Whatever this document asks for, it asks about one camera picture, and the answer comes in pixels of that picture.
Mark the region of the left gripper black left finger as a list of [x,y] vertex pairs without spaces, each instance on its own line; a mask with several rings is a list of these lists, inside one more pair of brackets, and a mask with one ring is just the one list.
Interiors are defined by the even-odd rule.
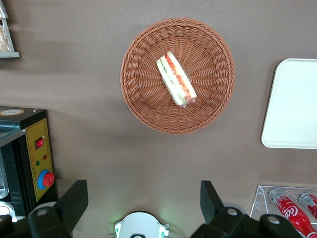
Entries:
[[0,217],[2,238],[71,238],[72,232],[88,207],[86,180],[77,180],[54,205],[42,204],[28,216],[12,222]]

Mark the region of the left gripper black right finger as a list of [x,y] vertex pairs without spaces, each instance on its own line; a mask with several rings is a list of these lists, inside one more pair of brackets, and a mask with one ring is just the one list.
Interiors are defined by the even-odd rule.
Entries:
[[289,221],[279,215],[266,214],[254,220],[235,207],[222,203],[213,184],[201,181],[200,207],[205,220],[193,238],[300,238]]

